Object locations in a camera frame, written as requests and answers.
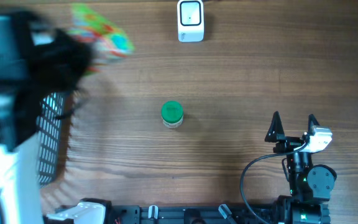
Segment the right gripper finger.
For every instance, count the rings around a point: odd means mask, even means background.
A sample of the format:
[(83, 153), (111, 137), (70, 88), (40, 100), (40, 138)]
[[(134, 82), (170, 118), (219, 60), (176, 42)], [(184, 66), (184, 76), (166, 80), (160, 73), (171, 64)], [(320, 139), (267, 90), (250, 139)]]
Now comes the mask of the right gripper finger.
[(274, 112), (271, 125), (265, 136), (265, 142), (280, 142), (285, 140), (281, 117), (278, 111)]
[(313, 134), (313, 126), (319, 126), (319, 122), (315, 118), (314, 114), (308, 116), (308, 134)]

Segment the colourful gummy candy bag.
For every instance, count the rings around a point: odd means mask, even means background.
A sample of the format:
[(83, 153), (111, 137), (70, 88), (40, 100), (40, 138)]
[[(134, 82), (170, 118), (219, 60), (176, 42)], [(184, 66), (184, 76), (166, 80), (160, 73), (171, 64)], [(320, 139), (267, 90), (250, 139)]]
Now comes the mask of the colourful gummy candy bag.
[(127, 58), (135, 51), (125, 31), (88, 7), (85, 3), (71, 5), (73, 27), (68, 33), (91, 47), (92, 59), (85, 74), (98, 73), (99, 66)]

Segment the green lid jar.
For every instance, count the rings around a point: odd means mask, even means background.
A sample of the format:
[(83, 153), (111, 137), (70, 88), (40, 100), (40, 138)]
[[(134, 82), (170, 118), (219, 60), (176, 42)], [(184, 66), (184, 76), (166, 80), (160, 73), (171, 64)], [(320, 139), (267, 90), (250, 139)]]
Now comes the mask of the green lid jar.
[(177, 101), (167, 101), (162, 106), (161, 117), (166, 127), (170, 129), (179, 127), (184, 117), (182, 105)]

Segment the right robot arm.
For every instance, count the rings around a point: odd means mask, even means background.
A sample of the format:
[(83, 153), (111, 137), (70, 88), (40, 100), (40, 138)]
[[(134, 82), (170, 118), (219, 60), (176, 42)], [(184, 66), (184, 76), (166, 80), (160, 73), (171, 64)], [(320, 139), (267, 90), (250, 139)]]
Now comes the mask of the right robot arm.
[(279, 112), (274, 112), (265, 137), (275, 144), (273, 153), (284, 154), (285, 177), (289, 196), (279, 196), (271, 214), (273, 223), (330, 224), (328, 202), (337, 174), (334, 169), (312, 162), (312, 155), (324, 150), (332, 141), (332, 131), (308, 116), (308, 130), (301, 137), (286, 136)]

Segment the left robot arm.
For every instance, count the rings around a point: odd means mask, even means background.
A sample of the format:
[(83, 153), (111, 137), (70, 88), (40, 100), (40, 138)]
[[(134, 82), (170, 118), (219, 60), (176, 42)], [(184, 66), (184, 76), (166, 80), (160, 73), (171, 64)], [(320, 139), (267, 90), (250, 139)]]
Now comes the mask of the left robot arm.
[(0, 223), (48, 223), (40, 206), (36, 120), (52, 93), (73, 93), (90, 44), (26, 8), (0, 7)]

